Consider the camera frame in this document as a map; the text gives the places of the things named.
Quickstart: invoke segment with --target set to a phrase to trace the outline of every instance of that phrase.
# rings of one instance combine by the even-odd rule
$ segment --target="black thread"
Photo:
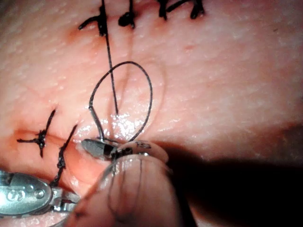
[[[45,147],[45,137],[48,131],[48,128],[52,122],[53,116],[55,114],[56,110],[53,110],[51,112],[51,115],[48,117],[47,123],[46,123],[46,128],[43,129],[42,131],[40,130],[36,136],[38,138],[32,139],[32,140],[23,140],[23,139],[18,139],[17,142],[19,143],[36,143],[39,146],[40,149],[40,157],[43,157],[43,148]]]
[[[94,17],[88,18],[87,20],[85,20],[78,27],[78,29],[81,30],[85,26],[87,26],[89,23],[91,23],[93,21],[97,21],[100,36],[105,36],[106,45],[107,45],[109,68],[112,69],[113,64],[112,64],[112,58],[111,58],[111,54],[110,54],[110,47],[109,47],[108,30],[107,30],[107,17],[106,17],[104,0],[102,0],[102,6],[100,6],[99,10],[100,10],[100,15],[99,16],[94,16]],[[118,103],[117,103],[117,97],[116,97],[116,90],[115,90],[115,82],[114,82],[113,72],[111,72],[110,77],[111,77],[111,82],[112,82],[112,90],[113,90],[113,95],[114,95],[116,115],[118,115],[119,111],[118,111]]]
[[[168,0],[158,0],[158,3],[160,3],[159,17],[164,18],[164,20],[167,20],[167,16],[166,16],[167,2]]]
[[[138,63],[134,62],[134,61],[124,61],[122,63],[119,63],[117,65],[115,65],[112,69],[110,69],[100,80],[99,82],[96,84],[91,96],[90,96],[90,99],[89,99],[89,110],[91,112],[91,115],[97,125],[97,128],[98,128],[98,131],[99,131],[99,134],[100,134],[100,138],[101,140],[105,140],[104,138],[104,132],[103,132],[103,129],[102,129],[102,126],[101,126],[101,122],[97,116],[97,113],[93,107],[93,101],[94,101],[94,97],[95,97],[95,94],[96,94],[96,91],[98,90],[100,84],[102,83],[102,81],[108,76],[109,73],[111,73],[113,70],[115,70],[116,68],[118,68],[119,66],[121,65],[125,65],[125,64],[132,64],[132,65],[135,65],[137,66],[143,73],[144,75],[146,76],[146,79],[148,81],[148,85],[150,87],[150,101],[149,101],[149,107],[148,107],[148,111],[147,111],[147,115],[146,115],[146,118],[144,120],[144,123],[142,124],[141,128],[138,130],[138,132],[133,136],[131,137],[131,139],[129,140],[130,141],[133,141],[144,129],[145,125],[147,124],[147,121],[149,119],[149,116],[151,114],[151,110],[152,110],[152,83],[151,83],[151,79],[149,77],[149,75],[147,74],[147,72],[145,71],[145,69],[139,65]]]
[[[61,174],[62,174],[62,172],[63,172],[63,169],[66,168],[63,153],[64,153],[64,151],[66,150],[67,145],[69,144],[69,142],[70,142],[70,140],[71,140],[71,137],[72,137],[72,135],[74,134],[74,132],[75,132],[75,130],[76,130],[76,127],[77,127],[77,125],[75,125],[75,126],[73,127],[72,131],[70,132],[70,135],[69,135],[68,139],[67,139],[66,142],[63,144],[63,146],[60,147],[59,158],[58,158],[58,164],[57,164],[57,167],[58,167],[59,170],[58,170],[57,175],[56,175],[55,178],[53,179],[53,181],[50,182],[50,184],[49,184],[51,187],[56,187],[56,186],[58,186],[59,180],[60,180],[60,178],[61,178]]]
[[[172,4],[171,6],[167,7],[166,12],[171,12],[174,9],[178,8],[179,6],[181,6],[183,3],[188,2],[190,0],[180,0],[177,1],[176,3]],[[196,17],[199,15],[199,13],[201,14],[205,14],[204,8],[203,8],[203,4],[202,4],[202,0],[192,0],[194,3],[194,7],[190,13],[190,18],[191,19],[196,19]]]
[[[132,28],[134,25],[134,4],[133,0],[129,0],[129,11],[124,13],[118,20],[118,24],[122,27],[131,25]]]

